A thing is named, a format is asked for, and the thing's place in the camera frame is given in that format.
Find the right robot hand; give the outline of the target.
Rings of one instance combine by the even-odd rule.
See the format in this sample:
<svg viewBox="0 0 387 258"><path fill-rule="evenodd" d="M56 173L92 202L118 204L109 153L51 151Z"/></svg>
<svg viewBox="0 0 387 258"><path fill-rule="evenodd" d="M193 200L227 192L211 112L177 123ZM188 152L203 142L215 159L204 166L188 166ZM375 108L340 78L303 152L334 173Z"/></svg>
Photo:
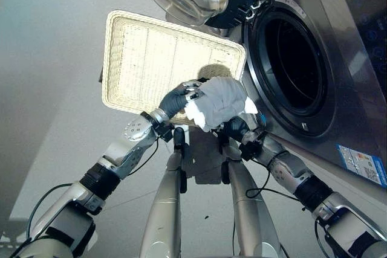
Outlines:
<svg viewBox="0 0 387 258"><path fill-rule="evenodd" d="M251 131L248 124L241 117L233 117L211 131L217 137L220 137L223 142L228 142L230 139L233 139L246 145L258 139L258 134L255 131Z"/></svg>

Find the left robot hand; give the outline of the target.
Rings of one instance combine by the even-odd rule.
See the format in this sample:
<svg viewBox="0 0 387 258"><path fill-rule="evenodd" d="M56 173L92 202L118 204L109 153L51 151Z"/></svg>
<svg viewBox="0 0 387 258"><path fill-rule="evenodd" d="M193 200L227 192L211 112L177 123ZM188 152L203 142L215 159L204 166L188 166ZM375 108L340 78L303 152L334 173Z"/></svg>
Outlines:
<svg viewBox="0 0 387 258"><path fill-rule="evenodd" d="M158 108L166 114L168 119L171 119L179 111L184 109L189 102L203 95L199 90L202 84L198 80L189 80L180 83L164 96Z"/></svg>

